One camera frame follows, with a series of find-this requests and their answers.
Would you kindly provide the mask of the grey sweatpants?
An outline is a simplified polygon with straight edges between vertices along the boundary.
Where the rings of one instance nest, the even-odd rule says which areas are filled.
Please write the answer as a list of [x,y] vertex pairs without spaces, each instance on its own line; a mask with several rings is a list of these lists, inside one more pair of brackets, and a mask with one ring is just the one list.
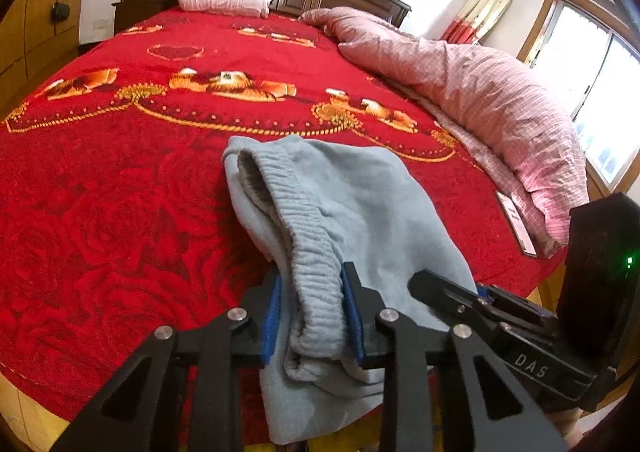
[[270,438],[337,432],[379,406],[384,388],[383,371],[360,368],[348,346],[343,265],[387,307],[433,329],[444,323],[411,297],[409,279],[427,270],[470,290],[471,270],[387,149],[233,137],[222,162],[240,224],[282,277],[276,350],[260,374]]

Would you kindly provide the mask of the pink checked quilt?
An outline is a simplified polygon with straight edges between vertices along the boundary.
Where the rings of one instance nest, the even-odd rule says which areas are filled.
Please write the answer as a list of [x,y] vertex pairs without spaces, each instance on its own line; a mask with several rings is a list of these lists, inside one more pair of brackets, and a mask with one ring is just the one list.
[[586,158],[570,118],[526,66],[495,48],[413,37],[347,6],[300,19],[454,134],[511,198],[545,257],[567,245],[570,209],[588,201]]

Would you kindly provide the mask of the small black hanging bag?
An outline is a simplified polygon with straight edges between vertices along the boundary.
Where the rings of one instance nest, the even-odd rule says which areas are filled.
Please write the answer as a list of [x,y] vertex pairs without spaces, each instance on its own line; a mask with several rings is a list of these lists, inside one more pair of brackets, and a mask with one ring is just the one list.
[[51,22],[59,24],[70,18],[70,6],[66,3],[55,2],[51,8]]

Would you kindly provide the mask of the red rose blanket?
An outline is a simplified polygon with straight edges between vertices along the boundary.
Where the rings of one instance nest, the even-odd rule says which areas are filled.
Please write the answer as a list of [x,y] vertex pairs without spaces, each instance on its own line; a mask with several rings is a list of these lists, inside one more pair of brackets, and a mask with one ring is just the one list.
[[50,449],[153,327],[201,326],[259,281],[224,183],[234,134],[389,149],[478,282],[524,296],[558,266],[522,253],[459,142],[319,29],[157,14],[1,123],[1,413],[29,450]]

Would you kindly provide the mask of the cream and red curtain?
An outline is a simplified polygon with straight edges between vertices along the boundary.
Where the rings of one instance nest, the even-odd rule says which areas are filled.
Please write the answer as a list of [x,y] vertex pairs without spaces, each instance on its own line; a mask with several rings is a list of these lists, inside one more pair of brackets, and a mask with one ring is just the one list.
[[453,44],[480,42],[503,16],[512,0],[467,0],[440,39]]

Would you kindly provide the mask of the wooden wardrobe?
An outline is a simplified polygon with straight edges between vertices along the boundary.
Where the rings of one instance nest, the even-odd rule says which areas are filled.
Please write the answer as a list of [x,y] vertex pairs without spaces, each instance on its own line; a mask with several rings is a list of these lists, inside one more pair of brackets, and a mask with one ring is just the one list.
[[[55,2],[70,18],[51,22]],[[1,107],[16,104],[77,55],[81,0],[14,0],[1,22]]]

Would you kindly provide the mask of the dark wooden nightstand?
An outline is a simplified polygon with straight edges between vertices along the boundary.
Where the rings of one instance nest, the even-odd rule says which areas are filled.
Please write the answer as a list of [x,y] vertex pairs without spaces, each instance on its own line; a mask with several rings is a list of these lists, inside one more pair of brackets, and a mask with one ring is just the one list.
[[120,34],[160,13],[166,2],[167,0],[123,0],[113,3],[114,34]]

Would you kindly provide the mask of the window with wooden frame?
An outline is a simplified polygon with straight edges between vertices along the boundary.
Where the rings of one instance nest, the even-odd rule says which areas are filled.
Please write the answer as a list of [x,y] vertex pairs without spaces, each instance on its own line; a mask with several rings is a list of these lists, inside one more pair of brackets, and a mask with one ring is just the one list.
[[559,100],[587,158],[591,197],[639,178],[639,48],[593,0],[544,0],[518,52]]

